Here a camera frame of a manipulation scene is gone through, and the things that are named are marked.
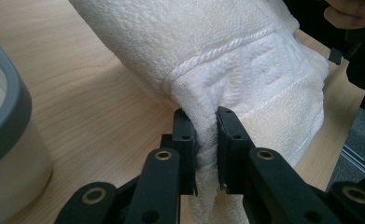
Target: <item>human hand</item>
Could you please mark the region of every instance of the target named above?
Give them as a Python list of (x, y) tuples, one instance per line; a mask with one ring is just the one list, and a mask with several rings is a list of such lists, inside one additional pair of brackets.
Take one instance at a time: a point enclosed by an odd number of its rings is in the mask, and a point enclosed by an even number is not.
[(326, 0), (330, 7), (324, 17), (339, 29), (365, 27), (365, 0)]

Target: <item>towel fold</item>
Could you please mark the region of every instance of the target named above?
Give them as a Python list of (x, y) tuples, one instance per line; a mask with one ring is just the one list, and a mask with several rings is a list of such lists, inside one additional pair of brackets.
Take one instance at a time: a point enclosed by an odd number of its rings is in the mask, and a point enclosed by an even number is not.
[(295, 40), (299, 24), (283, 1), (70, 2), (147, 94), (189, 116), (200, 144), (195, 220), (247, 223), (241, 196), (219, 190), (217, 108), (292, 166), (323, 120), (328, 64)]

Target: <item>white towel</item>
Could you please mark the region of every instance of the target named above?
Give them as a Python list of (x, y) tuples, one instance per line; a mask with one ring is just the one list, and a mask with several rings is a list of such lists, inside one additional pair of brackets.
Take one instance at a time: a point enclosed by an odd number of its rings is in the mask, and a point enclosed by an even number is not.
[(293, 37), (281, 0), (70, 0), (153, 98), (182, 107), (198, 134), (198, 223), (246, 223), (219, 190), (216, 111), (236, 112), (257, 147), (296, 165), (323, 120), (328, 64)]

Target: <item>black metal bracket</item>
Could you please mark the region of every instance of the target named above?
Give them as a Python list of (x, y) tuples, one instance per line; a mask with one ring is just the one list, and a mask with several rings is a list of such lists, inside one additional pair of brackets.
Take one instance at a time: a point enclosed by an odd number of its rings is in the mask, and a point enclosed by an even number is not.
[[(315, 189), (269, 148), (255, 147), (230, 110), (220, 107), (218, 179), (228, 194), (243, 194), (250, 223), (365, 223), (365, 179)], [(196, 194), (196, 133), (182, 110), (173, 134), (147, 156), (140, 176), (121, 186), (102, 182), (79, 189), (60, 212), (64, 223), (179, 223), (181, 194)]]

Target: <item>wooden table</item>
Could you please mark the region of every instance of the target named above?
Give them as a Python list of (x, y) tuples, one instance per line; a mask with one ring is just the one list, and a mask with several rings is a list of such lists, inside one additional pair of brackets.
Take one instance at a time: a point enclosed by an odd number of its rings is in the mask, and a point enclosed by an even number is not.
[[(299, 33), (313, 49), (328, 49)], [(9, 223), (53, 223), (69, 197), (93, 181), (119, 187), (172, 129), (173, 110), (149, 99), (67, 0), (0, 0), (0, 45), (34, 102), (33, 120), (54, 160), (43, 195)], [(324, 189), (364, 91), (348, 83), (347, 62), (331, 67), (325, 122), (296, 167)], [(191, 223), (183, 198), (182, 223)]]

